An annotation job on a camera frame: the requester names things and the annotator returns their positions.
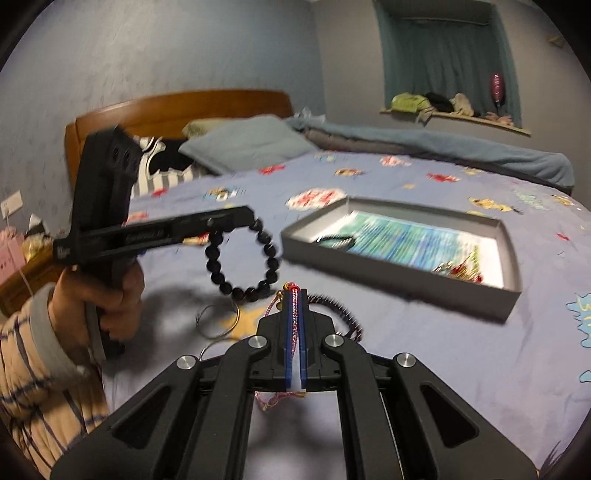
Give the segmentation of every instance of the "pink bag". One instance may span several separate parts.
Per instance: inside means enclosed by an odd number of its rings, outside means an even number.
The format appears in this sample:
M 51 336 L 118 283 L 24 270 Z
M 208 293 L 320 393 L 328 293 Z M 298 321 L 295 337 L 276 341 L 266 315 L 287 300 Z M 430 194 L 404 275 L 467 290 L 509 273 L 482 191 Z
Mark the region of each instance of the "pink bag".
M 25 257 L 21 251 L 23 241 L 23 235 L 19 234 L 0 247 L 0 285 L 25 266 Z

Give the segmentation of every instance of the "yellow star pattern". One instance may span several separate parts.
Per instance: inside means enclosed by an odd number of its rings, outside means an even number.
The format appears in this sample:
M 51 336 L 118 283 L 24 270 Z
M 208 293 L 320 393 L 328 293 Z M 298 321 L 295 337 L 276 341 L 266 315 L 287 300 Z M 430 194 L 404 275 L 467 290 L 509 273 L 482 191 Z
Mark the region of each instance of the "yellow star pattern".
M 258 327 L 259 319 L 265 314 L 266 306 L 258 307 L 250 310 L 240 308 L 240 320 L 231 335 L 235 338 L 244 338 L 254 335 Z M 220 321 L 220 325 L 224 328 L 230 328 L 236 321 L 236 314 L 230 314 Z

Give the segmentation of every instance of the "cartoon print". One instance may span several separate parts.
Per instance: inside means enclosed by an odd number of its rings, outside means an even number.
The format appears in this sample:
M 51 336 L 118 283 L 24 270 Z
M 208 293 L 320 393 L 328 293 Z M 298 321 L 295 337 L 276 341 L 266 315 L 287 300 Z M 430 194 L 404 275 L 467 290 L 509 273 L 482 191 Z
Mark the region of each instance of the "cartoon print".
M 335 161 L 336 160 L 336 152 L 331 150 L 325 150 L 322 152 L 318 152 L 314 155 L 314 158 L 320 161 Z
M 191 245 L 194 247 L 205 247 L 209 243 L 209 233 L 204 233 L 199 236 L 191 236 L 183 240 L 183 245 Z
M 457 178 L 457 177 L 453 177 L 451 175 L 441 175 L 440 173 L 427 173 L 427 177 L 429 177 L 432 180 L 440 181 L 440 182 L 444 182 L 444 181 L 450 181 L 450 182 L 460 181 L 460 179 Z
M 123 226 L 129 225 L 130 223 L 143 222 L 147 218 L 148 218 L 148 212 L 146 212 L 146 211 L 130 213 L 129 216 L 127 217 L 127 220 L 123 224 Z
M 579 321 L 577 330 L 585 334 L 585 338 L 581 340 L 581 346 L 591 348 L 591 338 L 589 338 L 589 334 L 591 333 L 591 293 L 587 293 L 583 297 L 577 295 L 577 301 L 567 303 L 566 307 L 571 312 L 575 312 L 576 315 L 574 317 Z M 581 383 L 591 382 L 591 371 L 587 370 L 582 373 L 579 381 Z
M 258 326 L 258 320 L 265 314 L 266 309 L 266 307 L 254 309 L 240 308 L 240 319 L 229 337 L 240 339 L 254 335 Z M 217 317 L 217 312 L 219 312 L 219 306 L 214 304 L 206 306 L 197 314 L 200 322 L 199 325 L 203 325 L 202 328 L 205 333 L 214 335 L 215 332 L 230 328 L 236 321 L 236 312 L 228 313 L 221 319 Z
M 502 203 L 497 203 L 493 199 L 476 199 L 474 197 L 468 198 L 472 205 L 475 205 L 480 208 L 484 208 L 485 210 L 500 210 L 501 212 L 517 212 L 523 213 L 521 210 L 516 209 L 515 207 L 504 205 Z
M 526 195 L 520 192 L 513 193 L 515 193 L 515 196 L 519 198 L 519 200 L 521 200 L 523 203 L 526 203 L 527 205 L 535 208 L 536 210 L 548 211 L 548 209 L 544 205 L 542 205 L 542 203 L 539 200 L 535 199 L 535 195 Z
M 471 168 L 471 167 L 464 167 L 462 170 L 464 171 L 464 173 L 466 175 L 478 175 L 479 173 L 482 173 L 484 171 L 479 168 Z
M 379 161 L 384 167 L 396 167 L 398 165 L 402 165 L 403 167 L 408 167 L 411 165 L 409 161 L 403 160 L 402 158 L 398 158 L 394 155 L 388 155 L 386 157 L 380 158 Z
M 284 168 L 285 165 L 271 165 L 270 167 L 260 168 L 259 173 L 261 175 L 270 175 L 271 173 L 278 170 L 283 170 Z
M 290 198 L 285 204 L 290 210 L 314 210 L 326 207 L 346 195 L 340 189 L 310 189 Z
M 358 170 L 357 168 L 339 168 L 335 175 L 337 177 L 355 177 L 357 175 L 363 175 L 365 172 L 363 170 Z
M 217 202 L 225 202 L 236 195 L 244 193 L 244 190 L 238 187 L 218 187 L 217 189 L 209 190 L 203 198 L 206 200 L 215 200 Z
M 154 190 L 152 192 L 152 197 L 157 198 L 157 197 L 161 197 L 162 195 L 164 195 L 166 192 L 168 191 L 168 189 L 159 189 L 159 190 Z
M 552 198 L 558 203 L 562 203 L 565 207 L 574 206 L 574 202 L 566 195 L 552 195 Z

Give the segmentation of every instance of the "clothes on window sill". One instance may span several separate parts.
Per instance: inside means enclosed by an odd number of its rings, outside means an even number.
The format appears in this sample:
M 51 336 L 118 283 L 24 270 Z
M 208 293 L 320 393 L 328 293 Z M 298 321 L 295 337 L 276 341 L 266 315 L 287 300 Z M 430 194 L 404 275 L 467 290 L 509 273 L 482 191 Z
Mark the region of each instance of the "clothes on window sill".
M 506 125 L 508 127 L 515 126 L 515 124 L 513 123 L 513 119 L 511 118 L 511 115 L 498 116 L 495 112 L 487 112 L 483 118 L 485 120 L 490 120 L 491 122 L 495 122 L 497 124 Z
M 400 93 L 392 99 L 392 110 L 398 112 L 417 113 L 431 104 L 422 95 L 413 95 L 412 93 Z
M 425 97 L 429 103 L 435 107 L 439 112 L 453 113 L 452 103 L 443 95 L 434 92 L 425 93 Z
M 424 125 L 427 124 L 429 119 L 431 118 L 432 114 L 437 112 L 437 109 L 433 106 L 429 106 L 418 113 L 418 121 L 422 122 Z
M 470 100 L 463 93 L 457 93 L 449 101 L 453 105 L 453 111 L 458 115 L 474 116 L 474 109 L 470 104 Z

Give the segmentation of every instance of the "blue gripper pad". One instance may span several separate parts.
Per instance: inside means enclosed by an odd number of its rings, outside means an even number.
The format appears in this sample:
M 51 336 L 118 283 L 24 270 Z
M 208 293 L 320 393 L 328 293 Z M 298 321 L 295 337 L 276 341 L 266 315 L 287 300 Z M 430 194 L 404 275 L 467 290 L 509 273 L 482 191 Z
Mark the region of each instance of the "blue gripper pad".
M 283 291 L 281 313 L 285 318 L 285 390 L 291 388 L 291 349 L 293 348 L 293 295 L 291 290 Z
M 304 306 L 302 302 L 302 299 L 307 298 L 307 296 L 308 294 L 306 290 L 300 290 L 298 292 L 297 324 L 298 340 L 300 341 L 300 379 L 302 388 L 306 388 L 306 384 L 308 381 L 308 352 L 306 349 L 306 324 L 304 321 Z

